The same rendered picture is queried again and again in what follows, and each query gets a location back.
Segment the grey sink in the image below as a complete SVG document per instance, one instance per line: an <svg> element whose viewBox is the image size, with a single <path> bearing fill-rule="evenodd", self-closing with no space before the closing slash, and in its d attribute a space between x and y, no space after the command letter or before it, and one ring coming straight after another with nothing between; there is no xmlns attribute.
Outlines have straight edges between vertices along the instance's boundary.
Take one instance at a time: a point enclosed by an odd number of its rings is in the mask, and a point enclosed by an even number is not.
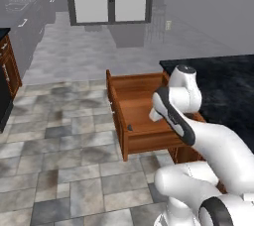
<svg viewBox="0 0 254 226"><path fill-rule="evenodd" d="M9 3L6 6L6 10L9 12L19 12L19 11L23 11L27 6L28 6L28 3L14 2L14 3Z"/></svg>

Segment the grey cabinet run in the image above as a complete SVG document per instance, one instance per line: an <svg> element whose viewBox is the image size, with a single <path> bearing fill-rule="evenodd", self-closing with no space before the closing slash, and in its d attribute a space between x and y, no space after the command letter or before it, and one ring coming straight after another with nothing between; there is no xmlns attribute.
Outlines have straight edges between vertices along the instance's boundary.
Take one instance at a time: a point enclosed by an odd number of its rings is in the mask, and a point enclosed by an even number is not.
<svg viewBox="0 0 254 226"><path fill-rule="evenodd" d="M9 3L28 3L19 12L9 12ZM14 57L21 77L29 69L46 24L56 21L55 0L0 0L0 28L9 28Z"/></svg>

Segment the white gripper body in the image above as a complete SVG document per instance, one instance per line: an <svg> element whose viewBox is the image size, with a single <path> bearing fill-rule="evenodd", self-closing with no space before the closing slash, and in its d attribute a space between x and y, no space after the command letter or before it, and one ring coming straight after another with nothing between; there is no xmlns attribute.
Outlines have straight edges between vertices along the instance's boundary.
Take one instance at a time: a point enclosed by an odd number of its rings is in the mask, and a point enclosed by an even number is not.
<svg viewBox="0 0 254 226"><path fill-rule="evenodd" d="M157 121L160 121L163 118L163 116L159 112L157 112L154 108L152 108L149 113L149 118L153 122L157 122Z"/></svg>

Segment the black appliance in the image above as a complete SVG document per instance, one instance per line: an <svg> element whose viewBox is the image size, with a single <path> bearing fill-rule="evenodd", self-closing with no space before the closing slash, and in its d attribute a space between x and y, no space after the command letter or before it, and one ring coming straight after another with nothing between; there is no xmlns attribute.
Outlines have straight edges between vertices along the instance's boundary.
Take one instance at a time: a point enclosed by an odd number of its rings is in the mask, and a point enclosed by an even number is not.
<svg viewBox="0 0 254 226"><path fill-rule="evenodd" d="M9 91L5 73L0 67L0 134L2 134L5 129L12 109L13 99Z"/></svg>

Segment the brown wooden cabinet run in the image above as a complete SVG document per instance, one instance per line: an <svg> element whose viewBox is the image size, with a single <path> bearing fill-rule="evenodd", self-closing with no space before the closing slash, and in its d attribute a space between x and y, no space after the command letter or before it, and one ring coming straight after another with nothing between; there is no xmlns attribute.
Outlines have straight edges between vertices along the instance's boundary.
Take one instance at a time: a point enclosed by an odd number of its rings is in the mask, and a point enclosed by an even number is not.
<svg viewBox="0 0 254 226"><path fill-rule="evenodd" d="M15 98L22 86L22 80L8 35L0 40L0 66L4 71L11 97Z"/></svg>

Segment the open wooden drawer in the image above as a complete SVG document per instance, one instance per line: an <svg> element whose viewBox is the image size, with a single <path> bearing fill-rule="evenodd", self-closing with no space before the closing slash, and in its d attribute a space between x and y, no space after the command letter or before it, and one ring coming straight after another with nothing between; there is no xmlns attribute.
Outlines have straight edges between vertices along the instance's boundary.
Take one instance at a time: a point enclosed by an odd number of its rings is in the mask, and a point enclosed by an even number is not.
<svg viewBox="0 0 254 226"><path fill-rule="evenodd" d="M162 84L163 73L112 76L106 70L107 96L124 162L128 156L168 150L183 142L165 120L149 118L152 95Z"/></svg>

